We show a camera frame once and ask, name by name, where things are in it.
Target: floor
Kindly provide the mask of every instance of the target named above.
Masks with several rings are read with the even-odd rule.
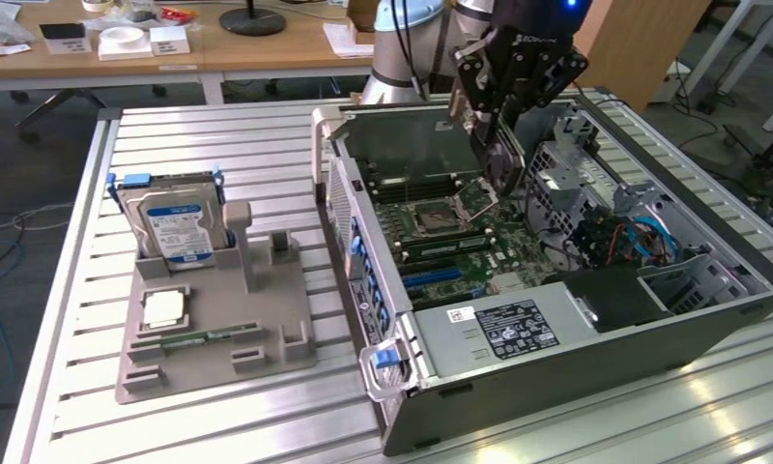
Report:
[[[696,64],[715,36],[716,29],[693,36],[681,53],[681,59],[688,65]],[[712,69],[713,77],[721,73],[729,57],[736,54],[741,46],[741,43],[732,43],[727,47]],[[346,92],[361,90],[364,84],[361,78],[338,80]],[[277,96],[266,95],[262,87],[264,82],[228,85],[225,88],[228,102],[249,102],[260,99],[298,100],[332,96],[326,79],[282,81]],[[168,89],[169,95],[161,99],[152,95],[148,87],[100,89],[96,93],[110,106],[118,107],[204,103],[200,86],[176,84],[168,86]],[[42,101],[50,94],[50,92],[30,92],[32,102]],[[744,126],[764,144],[769,143],[773,135],[764,132],[760,125],[773,112],[773,59],[771,57],[760,56],[733,97],[737,107],[721,106],[711,120],[719,125],[733,123]],[[94,129],[96,110],[85,101],[70,101],[36,125],[34,129],[42,139],[36,146],[29,146],[17,140],[12,128],[16,120],[29,109],[30,104],[18,105],[9,99],[6,93],[0,93],[0,213],[12,214],[42,205],[68,202],[73,199],[78,187],[84,158]],[[643,115],[675,143],[711,130],[705,123],[683,116],[664,104],[651,106]],[[721,145],[721,138],[721,133],[705,137],[688,144],[687,149],[691,153],[719,162],[727,162],[728,149]],[[40,226],[57,223],[65,218],[68,218],[68,210],[56,210],[41,214],[26,225]],[[6,219],[5,215],[0,216],[0,221]],[[0,239],[13,240],[17,233],[14,229],[2,230]],[[0,318],[10,340],[17,366],[17,380],[0,394],[2,405],[0,408],[0,461],[14,416],[12,403],[18,400],[20,396],[21,379],[32,355],[64,234],[62,227],[26,232],[21,241],[24,248],[21,264],[0,280]],[[4,250],[5,246],[0,246],[0,254]],[[8,373],[6,355],[0,345],[0,388]]]

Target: office chair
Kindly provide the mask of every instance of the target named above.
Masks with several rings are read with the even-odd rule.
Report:
[[[166,87],[161,85],[152,85],[152,94],[154,97],[166,96]],[[10,93],[12,100],[17,103],[28,102],[28,94],[25,92],[13,91]],[[105,103],[94,95],[92,89],[62,89],[56,94],[53,94],[42,104],[40,104],[22,118],[22,120],[14,124],[17,128],[17,136],[20,140],[25,143],[37,143],[40,141],[40,134],[26,128],[40,120],[46,114],[52,112],[61,104],[68,102],[72,97],[82,97],[86,101],[96,106],[97,109],[105,108]]]

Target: aluminum workbench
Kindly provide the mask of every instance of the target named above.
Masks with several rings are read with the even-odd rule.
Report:
[[[773,463],[773,315],[677,371],[414,454],[380,454],[312,196],[310,112],[342,102],[132,109],[97,123],[5,462]],[[773,261],[773,230],[613,104],[608,116]],[[641,180],[617,146],[603,143],[600,155],[628,182]],[[301,243],[320,362],[121,406],[113,385],[136,242],[105,175],[216,165],[228,199],[250,201],[250,236],[285,226]]]

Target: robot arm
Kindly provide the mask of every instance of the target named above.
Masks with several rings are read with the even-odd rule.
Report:
[[[496,0],[482,38],[454,51],[452,120],[464,120],[488,180],[516,187],[521,154],[509,140],[524,112],[544,107],[588,68],[572,43],[593,0]]]

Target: circuit board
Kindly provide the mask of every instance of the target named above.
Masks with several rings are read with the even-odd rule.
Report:
[[[476,184],[449,197],[374,204],[414,309],[538,286],[556,273],[514,200]]]

